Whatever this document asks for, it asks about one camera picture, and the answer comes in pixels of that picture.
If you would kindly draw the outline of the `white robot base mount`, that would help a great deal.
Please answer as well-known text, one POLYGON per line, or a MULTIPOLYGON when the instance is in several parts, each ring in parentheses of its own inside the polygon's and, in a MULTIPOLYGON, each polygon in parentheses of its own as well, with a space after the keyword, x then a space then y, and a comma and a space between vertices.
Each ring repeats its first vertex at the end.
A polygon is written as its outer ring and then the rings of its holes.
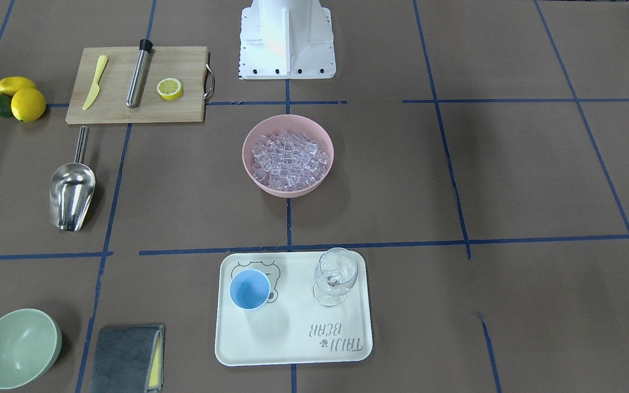
POLYGON ((254 1, 243 8, 240 22, 240 79, 335 77, 332 17, 321 2, 254 1))

